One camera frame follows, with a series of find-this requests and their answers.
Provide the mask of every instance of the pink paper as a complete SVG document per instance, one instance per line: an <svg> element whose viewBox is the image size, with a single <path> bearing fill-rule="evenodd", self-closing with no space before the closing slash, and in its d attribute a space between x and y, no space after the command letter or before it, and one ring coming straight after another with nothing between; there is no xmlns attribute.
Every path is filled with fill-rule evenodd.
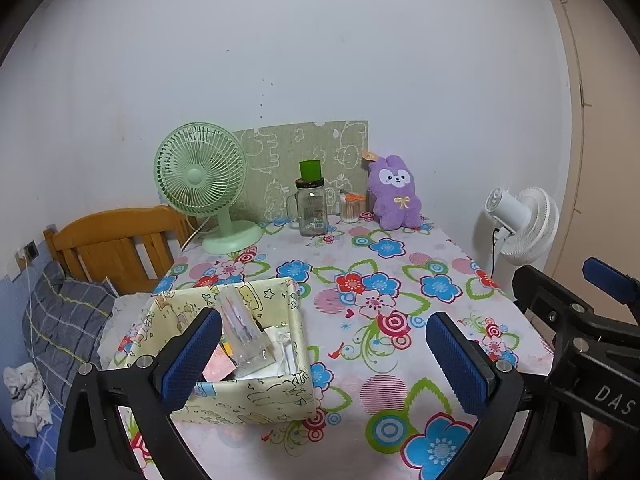
<svg viewBox="0 0 640 480"><path fill-rule="evenodd" d="M229 359L229 357L225 354L225 351L222 349L222 346L216 346L216 349L213 351L213 355L207 366L204 367L202 375L205 380L210 383L217 383L221 381L226 376L228 376L231 372L236 369L236 365L234 362Z"/></svg>

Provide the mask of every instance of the fabric storage bin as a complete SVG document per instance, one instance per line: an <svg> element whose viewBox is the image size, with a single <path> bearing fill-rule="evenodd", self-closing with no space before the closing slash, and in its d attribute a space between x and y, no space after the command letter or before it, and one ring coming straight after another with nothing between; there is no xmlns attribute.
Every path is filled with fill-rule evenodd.
<svg viewBox="0 0 640 480"><path fill-rule="evenodd" d="M264 327L287 326L297 371L262 379L198 383L185 407L172 420L197 424L267 424L302 420L316 412L306 338L296 282L272 278L256 282L171 290L156 296L139 331L139 344L121 367L131 366L141 355L157 355L175 335L180 335L205 306L214 307L219 288L235 286Z"/></svg>

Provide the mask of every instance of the jar handle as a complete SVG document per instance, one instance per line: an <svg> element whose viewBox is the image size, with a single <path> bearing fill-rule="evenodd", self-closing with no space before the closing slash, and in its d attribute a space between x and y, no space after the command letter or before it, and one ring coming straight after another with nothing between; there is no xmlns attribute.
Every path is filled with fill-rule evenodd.
<svg viewBox="0 0 640 480"><path fill-rule="evenodd" d="M287 196L287 218L291 220L292 229L300 229L300 218L298 217L298 194Z"/></svg>

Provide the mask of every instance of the table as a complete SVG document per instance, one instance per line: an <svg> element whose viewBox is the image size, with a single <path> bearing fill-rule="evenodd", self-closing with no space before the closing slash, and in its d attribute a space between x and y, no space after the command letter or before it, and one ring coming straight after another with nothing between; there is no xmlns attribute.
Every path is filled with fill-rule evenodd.
<svg viewBox="0 0 640 480"><path fill-rule="evenodd" d="M286 221L262 224L258 244L215 256L188 247L157 292L289 276L298 282L319 407L309 420L214 426L177 423L213 479L432 480L475 418L463 412L424 336L447 312L492 360L547 374L551 348L517 307L428 219L384 232L371 214L332 218L303 238ZM133 420L134 453L160 478Z"/></svg>

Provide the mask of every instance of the stuffed animal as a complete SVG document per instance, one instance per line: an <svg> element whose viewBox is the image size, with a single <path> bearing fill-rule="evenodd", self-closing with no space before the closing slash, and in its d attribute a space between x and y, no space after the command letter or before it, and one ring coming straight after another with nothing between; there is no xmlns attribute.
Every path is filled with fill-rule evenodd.
<svg viewBox="0 0 640 480"><path fill-rule="evenodd" d="M370 162L367 187L376 199L373 213L380 217L381 228L393 231L402 226L420 227L422 204L415 195L414 176L402 158L380 156Z"/></svg>

